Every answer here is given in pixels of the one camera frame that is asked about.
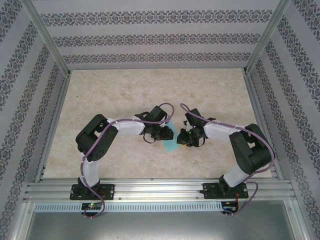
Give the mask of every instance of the marble surface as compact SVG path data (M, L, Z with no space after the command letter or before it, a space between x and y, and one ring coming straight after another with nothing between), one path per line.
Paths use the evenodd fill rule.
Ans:
M255 123L240 68L74 70L46 164L45 178L77 178L81 155L75 138L96 115L120 119L170 102L178 132L185 112L197 108L205 118L234 125ZM170 112L170 107L163 109ZM100 160L101 178L218 178L236 164L230 144L207 139L199 148L167 152L163 143L141 135L118 137ZM258 177L271 177L265 172Z

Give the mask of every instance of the wall with decorative pattern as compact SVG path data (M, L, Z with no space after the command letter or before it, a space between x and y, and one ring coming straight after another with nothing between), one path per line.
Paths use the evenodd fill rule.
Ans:
M245 67L279 0L36 0L75 69Z
M0 240L35 179L64 77L18 0L0 1Z
M311 239L320 239L320 0L293 0L251 78Z

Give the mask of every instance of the cyan object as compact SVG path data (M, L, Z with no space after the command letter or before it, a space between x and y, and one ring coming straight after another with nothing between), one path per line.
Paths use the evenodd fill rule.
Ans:
M165 126L168 126L170 129L172 129L173 131L173 139L172 140L164 140L163 145L166 149L167 152L171 152L177 148L179 148L181 146L181 144L177 144L177 137L178 137L178 132L174 126L174 124L172 123L172 121L170 121L169 123L166 123Z

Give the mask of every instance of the purple cable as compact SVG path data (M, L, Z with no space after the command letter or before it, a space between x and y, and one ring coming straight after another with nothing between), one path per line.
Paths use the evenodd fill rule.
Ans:
M241 131L244 131L250 135L253 135L255 136L257 139L259 139L261 142L263 142L263 144L268 148L269 152L270 152L270 155L271 155L271 162L270 162L270 165L262 170L259 170L259 171L255 171L254 173L252 173L251 175L249 175L248 177L246 177L243 182L246 182L248 179L250 179L254 174L259 174L259 173L263 173L263 172L266 172L268 171L269 169L271 169L273 167L273 165L275 164L275 155L274 155L274 151L272 150L270 144L264 140L261 136L259 136L258 134L250 131L250 130L247 130L245 128L242 128L242 127L239 127L239 126L234 126L234 125L231 125L231 124L227 124L227 123L223 123L223 122L220 122L220 121L211 121L211 120L208 120L208 119L205 119L204 117L201 117L201 116L198 116L192 112L190 112L190 108L185 105L184 103L181 103L180 104L180 107L185 110L188 114L192 115L192 116L195 116L196 118L198 119L201 119L201 120L204 120L208 123L212 123L212 124L216 124L216 125L221 125L221 126L225 126L227 128L230 128L230 129L237 129L237 130L241 130ZM254 193L252 194L252 196L250 197L250 199L243 205L243 207L238 210L236 213L234 213L233 215L237 215L238 213L241 213L243 211L243 209L245 209L248 204L251 202L251 200L255 197L257 191L258 191L258 183L255 182L255 181L247 181L246 183L249 183L249 184L255 184L256 185L256 189L254 191Z
M97 146L97 144L99 143L100 139L103 137L103 135L105 134L105 132L108 130L108 128L110 126L112 126L113 124L115 123L119 123L119 122L125 122L125 121L133 121L133 122L138 122L138 123L144 123L144 124L162 124L164 122L169 122L170 119L172 118L172 116L174 115L175 113L175 108L174 106L171 104L171 103L168 103L168 102L164 102L162 104L159 105L159 107L163 106L163 105L169 105L171 108L172 108L172 113L170 116L168 116L167 119L164 119L164 120L161 120L161 121L143 121L143 120L138 120L138 119L132 119L132 118L124 118L124 119L119 119L119 120L115 120L113 122L110 122L104 129L103 131L101 132L101 134L99 135L99 137L95 140L94 144L91 146L91 148L89 149L89 151L83 156L82 158L82 161L81 161L81 165L80 165L80 172L81 172L81 176L82 176L82 180L85 184L85 186L94 194L96 195L100 200L101 200L101 203L103 205L103 208L102 208L102 211L97 213L96 215L94 216L87 216L86 215L86 211L87 209L84 210L83 212L83 216L84 218L90 218L90 219L94 219L94 218L97 218L99 217L101 214L104 213L105 209L106 209L106 204L105 204L105 201L104 199L98 194L96 193L90 186L89 184L87 183L86 179L85 179L85 175L84 175L84 162L86 160L86 158L91 154L91 152L95 149L95 147Z

